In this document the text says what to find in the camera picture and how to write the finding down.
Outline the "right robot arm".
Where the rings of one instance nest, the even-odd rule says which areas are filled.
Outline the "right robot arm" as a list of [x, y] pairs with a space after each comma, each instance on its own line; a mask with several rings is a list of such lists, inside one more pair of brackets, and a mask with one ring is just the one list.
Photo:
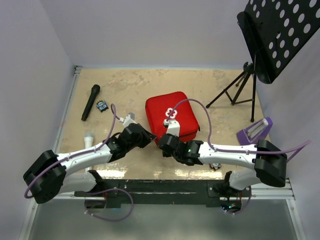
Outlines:
[[242, 146], [210, 145], [201, 140], [183, 142], [177, 120], [164, 120], [163, 125], [166, 133], [157, 146], [164, 157], [172, 157], [187, 166], [225, 164], [242, 168], [227, 172], [223, 182], [213, 186], [222, 197], [236, 196], [260, 183], [275, 188], [286, 185], [287, 156], [267, 140]]

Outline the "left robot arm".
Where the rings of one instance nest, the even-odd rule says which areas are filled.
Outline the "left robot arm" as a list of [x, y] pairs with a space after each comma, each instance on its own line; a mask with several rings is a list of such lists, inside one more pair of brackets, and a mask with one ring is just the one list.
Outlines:
[[133, 148], [142, 149], [156, 139], [156, 135], [129, 115], [125, 120], [129, 123], [123, 124], [122, 132], [108, 136], [95, 146], [60, 155], [52, 150], [44, 151], [23, 175], [27, 184], [24, 197], [33, 198], [38, 204], [46, 203], [58, 195], [68, 176], [90, 166], [119, 160]]

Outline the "red medicine kit case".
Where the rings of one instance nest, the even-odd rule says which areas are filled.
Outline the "red medicine kit case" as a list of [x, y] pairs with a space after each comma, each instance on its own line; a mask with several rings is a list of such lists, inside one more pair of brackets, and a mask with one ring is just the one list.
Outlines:
[[183, 142], [193, 140], [197, 132], [200, 131], [200, 125], [188, 101], [179, 104], [180, 101], [187, 99], [182, 91], [176, 91], [168, 94], [150, 97], [145, 101], [145, 112], [151, 133], [156, 135], [157, 144], [167, 129], [164, 126], [164, 120], [168, 117], [177, 120], [180, 125], [179, 138]]

